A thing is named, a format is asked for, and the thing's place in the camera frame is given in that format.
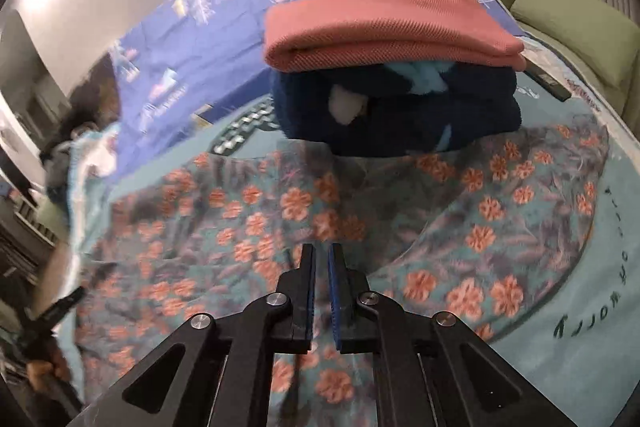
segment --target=blue bedsheet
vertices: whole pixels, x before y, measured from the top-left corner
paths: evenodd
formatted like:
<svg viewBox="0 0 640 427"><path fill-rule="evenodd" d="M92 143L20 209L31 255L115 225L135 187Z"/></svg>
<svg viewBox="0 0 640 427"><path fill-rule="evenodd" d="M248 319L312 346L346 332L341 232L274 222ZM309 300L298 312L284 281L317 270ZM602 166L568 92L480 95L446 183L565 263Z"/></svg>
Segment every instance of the blue bedsheet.
<svg viewBox="0 0 640 427"><path fill-rule="evenodd" d="M294 0L168 0L112 48L120 100L120 178L191 132L191 115L216 121L269 90L263 18ZM478 0L523 35L497 0Z"/></svg>

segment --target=human hand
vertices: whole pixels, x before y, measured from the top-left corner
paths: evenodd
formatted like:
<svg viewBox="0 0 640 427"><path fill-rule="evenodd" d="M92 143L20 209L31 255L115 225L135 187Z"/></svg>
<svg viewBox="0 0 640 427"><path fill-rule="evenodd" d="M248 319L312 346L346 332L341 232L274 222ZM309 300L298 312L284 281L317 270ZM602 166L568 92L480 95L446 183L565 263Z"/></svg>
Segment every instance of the human hand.
<svg viewBox="0 0 640 427"><path fill-rule="evenodd" d="M71 372L62 351L55 339L47 343L49 360L30 360L27 362L27 378L36 393L49 394L46 375L53 375L60 380L71 381Z"/></svg>

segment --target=teal floral fabric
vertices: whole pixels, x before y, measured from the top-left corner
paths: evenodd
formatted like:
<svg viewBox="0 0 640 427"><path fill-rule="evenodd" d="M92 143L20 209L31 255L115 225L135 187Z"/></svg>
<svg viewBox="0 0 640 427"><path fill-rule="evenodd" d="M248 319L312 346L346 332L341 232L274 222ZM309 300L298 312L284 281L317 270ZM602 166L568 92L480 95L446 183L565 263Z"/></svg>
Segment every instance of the teal floral fabric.
<svg viewBox="0 0 640 427"><path fill-rule="evenodd" d="M328 246L342 243L348 265L407 311L446 309L496 339L580 258L607 151L604 127L576 116L572 126L523 128L440 155L344 158L297 140L252 160L200 154L118 200L85 262L87 277L116 263L78 309L86 399L191 315L236 313L272 291L311 242L312 350L276 358L270 423L293 415L297 425L374 425L368 357L333 344ZM297 410L286 410L287 393L298 393Z"/></svg>

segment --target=pink folded towel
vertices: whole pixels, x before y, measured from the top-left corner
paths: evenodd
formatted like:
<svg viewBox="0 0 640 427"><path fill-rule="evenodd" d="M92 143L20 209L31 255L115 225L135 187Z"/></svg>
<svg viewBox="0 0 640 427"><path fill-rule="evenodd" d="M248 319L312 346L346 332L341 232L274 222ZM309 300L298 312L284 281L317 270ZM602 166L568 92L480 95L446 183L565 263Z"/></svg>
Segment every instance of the pink folded towel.
<svg viewBox="0 0 640 427"><path fill-rule="evenodd" d="M265 17L264 60L285 72L409 60L522 71L523 49L476 0L299 0Z"/></svg>

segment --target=black remote control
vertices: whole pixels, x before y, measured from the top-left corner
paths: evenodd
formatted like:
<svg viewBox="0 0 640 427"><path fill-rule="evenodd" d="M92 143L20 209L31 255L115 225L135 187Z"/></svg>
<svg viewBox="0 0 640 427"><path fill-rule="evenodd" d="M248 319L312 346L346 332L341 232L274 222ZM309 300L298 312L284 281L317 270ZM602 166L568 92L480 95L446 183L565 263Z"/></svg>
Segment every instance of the black remote control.
<svg viewBox="0 0 640 427"><path fill-rule="evenodd" d="M543 70L539 65L531 62L528 58L526 58L526 61L527 69L524 72L542 86L542 88L552 97L557 98L560 102L565 102L571 98L571 92L569 92L569 90L560 84L560 82L558 82L554 77L546 73L545 70Z"/></svg>

